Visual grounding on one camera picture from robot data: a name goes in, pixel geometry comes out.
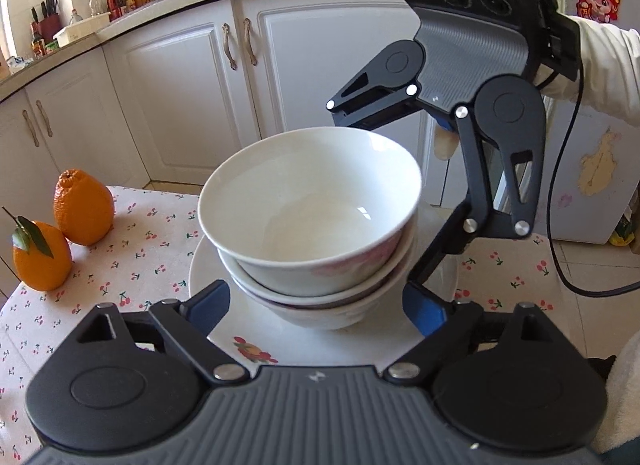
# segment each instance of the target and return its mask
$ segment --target orange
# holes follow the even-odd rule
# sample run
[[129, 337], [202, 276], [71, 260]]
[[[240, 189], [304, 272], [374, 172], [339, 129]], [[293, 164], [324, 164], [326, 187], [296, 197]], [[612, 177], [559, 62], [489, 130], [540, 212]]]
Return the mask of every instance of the orange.
[[30, 241], [29, 252], [14, 247], [14, 265], [27, 286], [38, 291], [55, 290], [66, 281], [71, 271], [71, 250], [65, 236], [55, 226], [34, 221], [47, 241], [53, 257], [43, 254]]
[[53, 198], [53, 216], [69, 241], [94, 245], [113, 225], [113, 196], [93, 176], [79, 169], [60, 175]]

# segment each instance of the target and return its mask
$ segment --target white bowl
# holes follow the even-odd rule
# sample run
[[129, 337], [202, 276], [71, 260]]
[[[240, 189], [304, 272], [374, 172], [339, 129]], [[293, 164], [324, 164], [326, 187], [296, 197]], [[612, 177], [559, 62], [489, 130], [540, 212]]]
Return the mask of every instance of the white bowl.
[[374, 132], [316, 127], [242, 149], [209, 177], [198, 219], [258, 283], [318, 297], [369, 278], [417, 206], [414, 157]]
[[300, 309], [294, 306], [275, 304], [265, 301], [261, 297], [254, 295], [248, 290], [243, 290], [255, 302], [269, 308], [278, 317], [296, 326], [317, 330], [339, 330], [346, 328], [363, 320], [376, 306], [380, 304], [383, 297], [388, 293], [402, 295], [402, 290], [406, 283], [406, 278], [411, 270], [412, 255], [414, 253], [415, 240], [409, 252], [402, 261], [394, 268], [394, 271], [387, 277], [385, 284], [375, 292], [360, 301], [328, 309]]
[[414, 238], [417, 231], [418, 218], [417, 214], [414, 214], [406, 224], [405, 228], [402, 229], [402, 236], [395, 252], [376, 273], [359, 285], [353, 286], [353, 288], [349, 288], [338, 293], [332, 293], [331, 295], [322, 295], [322, 297], [294, 297], [291, 295], [277, 293], [265, 288], [260, 283], [252, 279], [252, 277], [242, 269], [238, 264], [238, 261], [231, 257], [231, 255], [226, 254], [220, 249], [218, 249], [218, 255], [220, 256], [220, 261], [225, 265], [226, 270], [231, 274], [231, 277], [233, 277], [236, 284], [242, 289], [242, 291], [245, 291], [250, 295], [257, 295], [261, 299], [275, 304], [293, 306], [301, 309], [334, 308], [359, 301], [380, 288], [380, 286], [385, 282], [385, 279], [407, 254], [409, 249], [412, 247], [412, 244], [414, 244]]

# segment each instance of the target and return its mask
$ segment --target white cabinet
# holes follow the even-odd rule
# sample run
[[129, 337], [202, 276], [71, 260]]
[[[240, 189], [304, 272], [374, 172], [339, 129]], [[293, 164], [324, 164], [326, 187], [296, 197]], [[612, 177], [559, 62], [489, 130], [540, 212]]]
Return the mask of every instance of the white cabinet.
[[100, 48], [40, 77], [26, 92], [61, 172], [79, 168], [106, 185], [148, 183]]
[[221, 0], [104, 46], [152, 180], [202, 184], [260, 139], [237, 37], [231, 1]]
[[[384, 47], [412, 39], [420, 25], [403, 0], [235, 0], [234, 11], [239, 36], [250, 26], [257, 64], [244, 48], [244, 65], [262, 137], [334, 125], [326, 102]], [[430, 172], [429, 120], [417, 112], [377, 130], [407, 148], [423, 174]], [[439, 204], [446, 163], [433, 165]]]
[[[0, 205], [14, 216], [54, 225], [53, 194], [60, 172], [47, 150], [24, 92], [0, 104], [0, 166]], [[0, 210], [0, 257], [11, 268], [14, 229], [13, 220]], [[6, 282], [3, 277], [4, 273], [0, 273], [0, 289], [9, 289], [5, 291], [9, 295], [15, 281], [10, 278]]]

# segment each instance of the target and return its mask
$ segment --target cabinet handle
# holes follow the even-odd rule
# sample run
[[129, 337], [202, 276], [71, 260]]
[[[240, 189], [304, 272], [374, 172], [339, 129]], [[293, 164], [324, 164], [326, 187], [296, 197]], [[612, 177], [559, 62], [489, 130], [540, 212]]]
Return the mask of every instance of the cabinet handle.
[[33, 124], [31, 123], [31, 119], [29, 118], [29, 113], [27, 112], [26, 109], [22, 110], [22, 115], [25, 121], [27, 122], [27, 126], [29, 127], [29, 130], [31, 131], [31, 136], [33, 137], [33, 145], [35, 145], [36, 147], [39, 147], [40, 142], [38, 141], [38, 137], [36, 136], [36, 128], [33, 127]]
[[49, 136], [49, 138], [52, 138], [53, 131], [51, 130], [51, 124], [49, 123], [49, 117], [47, 116], [47, 111], [44, 110], [44, 107], [42, 106], [42, 102], [39, 100], [36, 100], [36, 106], [38, 106], [38, 109], [40, 110], [40, 115], [44, 120], [44, 125], [47, 126], [47, 135]]
[[222, 25], [222, 31], [225, 33], [225, 55], [226, 58], [229, 59], [229, 65], [231, 66], [231, 69], [235, 71], [238, 69], [238, 65], [236, 64], [236, 61], [234, 61], [234, 58], [231, 56], [231, 51], [229, 51], [229, 34], [231, 33], [231, 31], [229, 29], [229, 25], [226, 22]]
[[244, 46], [246, 47], [246, 52], [249, 54], [251, 64], [257, 66], [258, 60], [255, 58], [254, 50], [251, 48], [251, 21], [249, 18], [244, 20]]

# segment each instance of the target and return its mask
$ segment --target cherry print tablecloth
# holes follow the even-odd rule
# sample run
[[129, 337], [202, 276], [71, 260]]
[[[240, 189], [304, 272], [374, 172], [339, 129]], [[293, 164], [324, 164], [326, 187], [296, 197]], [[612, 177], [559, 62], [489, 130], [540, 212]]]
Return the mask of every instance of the cherry print tablecloth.
[[[0, 312], [0, 464], [25, 461], [39, 448], [24, 410], [25, 388], [87, 311], [99, 302], [143, 311], [167, 297], [188, 298], [191, 257], [203, 235], [197, 196], [111, 191], [114, 228], [93, 247], [71, 245], [74, 268], [65, 285], [47, 294], [18, 286]], [[477, 239], [461, 258], [456, 294], [494, 311], [536, 302], [566, 331], [549, 262], [545, 238]]]

